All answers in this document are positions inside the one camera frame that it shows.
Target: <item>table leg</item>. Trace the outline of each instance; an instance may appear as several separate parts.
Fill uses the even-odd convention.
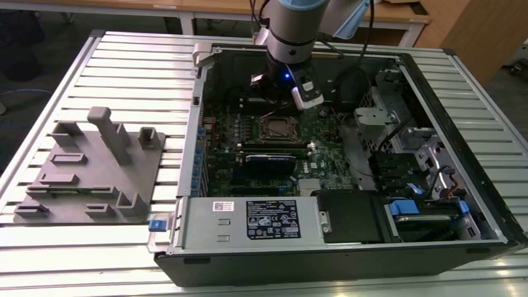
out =
[[[74,24],[74,13],[72,12],[62,12],[63,20],[67,24]]]
[[[404,37],[399,42],[399,46],[411,48],[415,46],[416,40],[419,39],[424,24],[412,24],[410,29],[406,31]]]
[[[195,35],[195,16],[191,11],[180,11],[179,12],[180,23],[182,23],[182,32],[184,35]]]

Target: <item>white sticker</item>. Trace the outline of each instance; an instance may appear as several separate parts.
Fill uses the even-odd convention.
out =
[[[235,202],[234,201],[215,201],[214,202],[214,211],[215,212],[235,211]]]
[[[164,8],[164,9],[176,9],[175,5],[152,5],[155,8]]]

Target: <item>barcode sticker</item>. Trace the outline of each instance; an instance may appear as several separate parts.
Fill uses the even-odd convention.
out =
[[[215,212],[235,211],[235,202],[234,201],[215,201],[214,202],[214,211]]]

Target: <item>blue tab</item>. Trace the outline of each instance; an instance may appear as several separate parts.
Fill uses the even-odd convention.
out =
[[[167,221],[166,220],[151,220],[148,222],[150,232],[166,232],[167,231]]]
[[[419,207],[414,200],[396,200],[388,205],[392,215],[419,215]]]
[[[470,213],[470,206],[466,201],[459,201],[459,208],[463,214],[467,215]]]
[[[415,192],[416,194],[419,194],[419,195],[423,194],[422,189],[420,189],[419,187],[416,187],[415,184],[408,183],[407,185],[411,187],[411,189],[414,190],[414,192]]]

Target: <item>blue latch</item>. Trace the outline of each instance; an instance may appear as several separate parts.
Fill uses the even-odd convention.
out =
[[[388,205],[392,215],[419,215],[419,207],[414,200],[396,200]]]
[[[151,220],[148,222],[150,232],[166,232],[167,231],[167,221],[166,220]]]
[[[468,206],[468,204],[466,203],[466,201],[459,201],[459,208],[460,208],[460,212],[463,213],[463,214],[468,214],[470,213],[470,206]]]

